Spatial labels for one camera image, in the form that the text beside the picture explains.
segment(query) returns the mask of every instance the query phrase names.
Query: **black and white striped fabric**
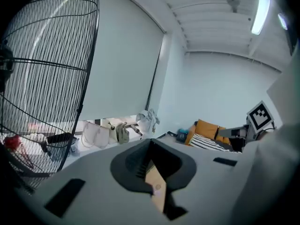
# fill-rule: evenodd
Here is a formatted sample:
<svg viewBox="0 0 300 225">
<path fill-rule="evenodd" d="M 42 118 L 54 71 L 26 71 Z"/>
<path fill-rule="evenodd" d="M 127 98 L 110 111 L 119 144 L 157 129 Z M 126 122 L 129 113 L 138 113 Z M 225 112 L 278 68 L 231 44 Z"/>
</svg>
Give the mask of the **black and white striped fabric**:
<svg viewBox="0 0 300 225">
<path fill-rule="evenodd" d="M 232 149 L 226 149 L 225 147 L 223 147 L 225 146 L 225 144 L 222 144 L 223 146 L 221 146 L 215 141 L 206 138 L 204 136 L 201 136 L 199 134 L 194 134 L 193 138 L 189 142 L 189 145 L 197 148 L 216 150 L 216 151 L 228 151 L 228 152 L 233 151 Z"/>
</svg>

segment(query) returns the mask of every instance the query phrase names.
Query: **white roller blind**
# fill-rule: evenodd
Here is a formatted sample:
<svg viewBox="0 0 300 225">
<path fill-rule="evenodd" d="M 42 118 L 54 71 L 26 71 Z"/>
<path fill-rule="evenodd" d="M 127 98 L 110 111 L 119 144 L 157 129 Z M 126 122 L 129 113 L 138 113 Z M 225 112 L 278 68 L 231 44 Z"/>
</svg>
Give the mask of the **white roller blind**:
<svg viewBox="0 0 300 225">
<path fill-rule="evenodd" d="M 163 33 L 130 0 L 100 0 L 95 55 L 80 120 L 145 108 Z"/>
</svg>

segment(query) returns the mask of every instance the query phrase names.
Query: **black slot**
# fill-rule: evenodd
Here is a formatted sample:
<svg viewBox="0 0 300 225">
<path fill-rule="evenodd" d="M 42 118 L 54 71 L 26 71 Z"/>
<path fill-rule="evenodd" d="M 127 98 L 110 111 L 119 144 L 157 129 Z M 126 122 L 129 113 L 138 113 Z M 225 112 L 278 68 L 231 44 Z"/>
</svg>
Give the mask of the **black slot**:
<svg viewBox="0 0 300 225">
<path fill-rule="evenodd" d="M 63 133 L 63 134 L 53 135 L 53 136 L 47 137 L 47 142 L 49 144 L 65 142 L 65 141 L 70 140 L 71 137 L 72 137 L 72 135 L 70 133 Z"/>
<path fill-rule="evenodd" d="M 216 157 L 213 161 L 217 162 L 217 163 L 229 165 L 229 166 L 232 166 L 232 167 L 234 167 L 238 162 L 238 161 L 235 161 L 235 160 L 230 160 L 230 159 L 222 158 L 222 157 Z"/>
<path fill-rule="evenodd" d="M 46 205 L 45 208 L 58 216 L 63 217 L 72 201 L 82 189 L 85 181 L 81 179 L 71 179 Z"/>
</svg>

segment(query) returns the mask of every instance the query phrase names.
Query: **striped blanket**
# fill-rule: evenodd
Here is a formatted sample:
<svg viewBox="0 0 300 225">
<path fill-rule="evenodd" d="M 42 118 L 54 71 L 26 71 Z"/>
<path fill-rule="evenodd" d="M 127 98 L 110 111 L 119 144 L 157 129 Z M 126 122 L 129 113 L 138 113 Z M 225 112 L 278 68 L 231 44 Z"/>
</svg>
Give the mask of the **striped blanket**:
<svg viewBox="0 0 300 225">
<path fill-rule="evenodd" d="M 232 146 L 219 141 L 211 140 L 199 134 L 194 134 L 189 142 L 189 145 L 209 150 L 234 152 Z"/>
</svg>

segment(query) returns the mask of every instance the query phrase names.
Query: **orange pillow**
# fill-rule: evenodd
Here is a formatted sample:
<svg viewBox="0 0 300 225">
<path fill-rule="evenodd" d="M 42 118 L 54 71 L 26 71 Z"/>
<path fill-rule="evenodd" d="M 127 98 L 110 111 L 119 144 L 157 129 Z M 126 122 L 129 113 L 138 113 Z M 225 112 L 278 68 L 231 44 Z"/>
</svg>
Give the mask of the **orange pillow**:
<svg viewBox="0 0 300 225">
<path fill-rule="evenodd" d="M 190 140 L 192 139 L 192 137 L 194 136 L 195 131 L 196 131 L 196 126 L 193 125 L 193 126 L 190 128 L 189 132 L 188 132 L 186 141 L 185 141 L 185 143 L 184 143 L 185 145 L 188 145 L 189 141 L 190 141 Z"/>
<path fill-rule="evenodd" d="M 230 141 L 228 137 L 223 137 L 223 143 L 230 145 Z"/>
<path fill-rule="evenodd" d="M 225 127 L 219 127 L 219 128 L 218 128 L 216 141 L 223 142 L 223 138 L 224 138 L 224 137 L 222 137 L 222 136 L 219 135 L 219 131 L 220 131 L 220 130 L 224 130 L 224 129 L 226 129 L 226 128 L 225 128 Z"/>
<path fill-rule="evenodd" d="M 202 136 L 205 136 L 207 138 L 210 139 L 214 139 L 216 132 L 217 132 L 218 126 L 202 121 L 202 120 L 198 120 L 197 122 L 197 126 L 196 126 L 196 131 L 195 133 L 200 134 Z"/>
</svg>

